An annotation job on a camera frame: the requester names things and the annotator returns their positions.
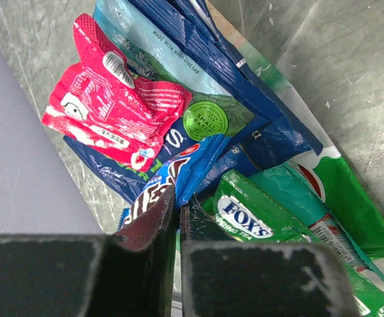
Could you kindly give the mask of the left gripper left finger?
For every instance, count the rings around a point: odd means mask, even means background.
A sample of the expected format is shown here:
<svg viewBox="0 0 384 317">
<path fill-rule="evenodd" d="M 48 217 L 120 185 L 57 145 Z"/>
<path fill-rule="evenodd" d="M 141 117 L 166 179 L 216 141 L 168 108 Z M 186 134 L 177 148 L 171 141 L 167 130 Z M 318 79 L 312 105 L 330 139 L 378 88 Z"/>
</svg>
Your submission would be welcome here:
<svg viewBox="0 0 384 317">
<path fill-rule="evenodd" d="M 0 235 L 0 316 L 170 316 L 174 199 L 114 235 Z"/>
</svg>

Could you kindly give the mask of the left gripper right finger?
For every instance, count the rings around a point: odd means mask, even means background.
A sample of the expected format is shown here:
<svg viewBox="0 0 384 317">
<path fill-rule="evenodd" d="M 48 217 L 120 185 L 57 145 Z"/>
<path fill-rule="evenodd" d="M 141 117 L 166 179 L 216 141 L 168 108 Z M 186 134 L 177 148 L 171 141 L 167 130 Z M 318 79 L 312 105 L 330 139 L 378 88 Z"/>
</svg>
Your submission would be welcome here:
<svg viewBox="0 0 384 317">
<path fill-rule="evenodd" d="M 180 210 L 185 316 L 357 316 L 346 270 L 327 246 L 239 242 L 192 199 Z"/>
</svg>

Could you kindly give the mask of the green snack packet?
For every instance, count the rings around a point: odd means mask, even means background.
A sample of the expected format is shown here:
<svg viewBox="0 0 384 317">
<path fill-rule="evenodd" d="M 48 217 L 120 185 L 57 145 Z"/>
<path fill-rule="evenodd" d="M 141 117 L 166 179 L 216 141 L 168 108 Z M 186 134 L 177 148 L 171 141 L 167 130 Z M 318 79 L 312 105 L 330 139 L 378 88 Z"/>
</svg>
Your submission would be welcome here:
<svg viewBox="0 0 384 317">
<path fill-rule="evenodd" d="M 241 242 L 322 242 L 290 211 L 236 170 L 221 177 L 202 208 L 228 235 Z M 358 269 L 344 265 L 360 316 L 384 316 L 384 291 Z"/>
</svg>

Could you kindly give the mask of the teal snack packet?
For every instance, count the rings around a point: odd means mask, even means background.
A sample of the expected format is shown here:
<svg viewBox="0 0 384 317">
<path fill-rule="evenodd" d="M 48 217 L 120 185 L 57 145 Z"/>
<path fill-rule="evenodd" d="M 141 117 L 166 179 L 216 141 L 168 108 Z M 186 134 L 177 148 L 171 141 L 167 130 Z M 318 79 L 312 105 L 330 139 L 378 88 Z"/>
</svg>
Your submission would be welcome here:
<svg viewBox="0 0 384 317">
<path fill-rule="evenodd" d="M 346 264 L 372 271 L 384 282 L 383 272 L 334 218 L 298 167 L 285 162 L 249 179 L 329 245 Z"/>
</svg>

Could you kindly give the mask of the green Chuba cassava chips bag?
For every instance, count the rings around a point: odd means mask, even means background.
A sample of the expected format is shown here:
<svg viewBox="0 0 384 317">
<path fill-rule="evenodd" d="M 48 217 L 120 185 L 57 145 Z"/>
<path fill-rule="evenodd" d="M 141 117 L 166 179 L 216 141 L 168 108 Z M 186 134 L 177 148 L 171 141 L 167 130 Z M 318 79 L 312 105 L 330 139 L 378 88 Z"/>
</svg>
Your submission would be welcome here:
<svg viewBox="0 0 384 317">
<path fill-rule="evenodd" d="M 323 144 L 294 158 L 384 258 L 384 1 L 209 1 L 221 33 Z"/>
</svg>

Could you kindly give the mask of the blue Burts chips bag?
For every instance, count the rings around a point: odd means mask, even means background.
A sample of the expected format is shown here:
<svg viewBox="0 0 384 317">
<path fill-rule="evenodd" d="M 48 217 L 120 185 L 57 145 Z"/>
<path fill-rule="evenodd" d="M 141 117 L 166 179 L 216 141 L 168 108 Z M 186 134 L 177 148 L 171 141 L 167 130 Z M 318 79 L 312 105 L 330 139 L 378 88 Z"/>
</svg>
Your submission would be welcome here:
<svg viewBox="0 0 384 317">
<path fill-rule="evenodd" d="M 248 108 L 254 119 L 230 140 L 226 150 L 202 183 L 201 194 L 214 191 L 222 174 L 235 169 L 245 176 L 282 164 L 322 143 L 259 79 L 243 56 L 216 28 L 203 1 L 171 1 L 183 19 L 180 39 L 199 66 Z"/>
</svg>

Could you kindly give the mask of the red snack packet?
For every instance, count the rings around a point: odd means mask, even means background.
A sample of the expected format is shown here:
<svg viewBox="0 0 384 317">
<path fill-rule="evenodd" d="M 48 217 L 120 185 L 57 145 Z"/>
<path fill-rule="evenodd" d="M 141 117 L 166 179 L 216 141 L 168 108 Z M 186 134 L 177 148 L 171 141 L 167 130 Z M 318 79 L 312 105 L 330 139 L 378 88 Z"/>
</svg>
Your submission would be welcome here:
<svg viewBox="0 0 384 317">
<path fill-rule="evenodd" d="M 128 70 L 125 55 L 88 14 L 73 23 L 80 61 L 50 95 L 42 123 L 145 172 L 192 93 L 178 83 L 151 81 Z"/>
</svg>

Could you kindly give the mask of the blue green Burts vinegar bag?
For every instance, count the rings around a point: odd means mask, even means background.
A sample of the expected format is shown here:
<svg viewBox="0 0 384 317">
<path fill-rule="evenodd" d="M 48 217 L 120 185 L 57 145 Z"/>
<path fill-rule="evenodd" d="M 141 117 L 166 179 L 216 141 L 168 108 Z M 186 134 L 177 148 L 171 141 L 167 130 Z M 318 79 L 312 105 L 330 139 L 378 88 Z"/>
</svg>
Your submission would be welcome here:
<svg viewBox="0 0 384 317">
<path fill-rule="evenodd" d="M 131 3 L 98 1 L 93 16 L 105 35 L 126 54 L 129 67 L 148 79 L 180 83 L 192 93 L 189 107 L 166 133 L 161 151 L 145 172 L 136 171 L 65 137 L 65 143 L 97 177 L 127 203 L 133 204 L 163 163 L 206 137 L 223 134 L 232 140 L 254 119 L 254 115 L 194 65 Z M 196 191 L 203 188 L 202 183 Z"/>
</svg>

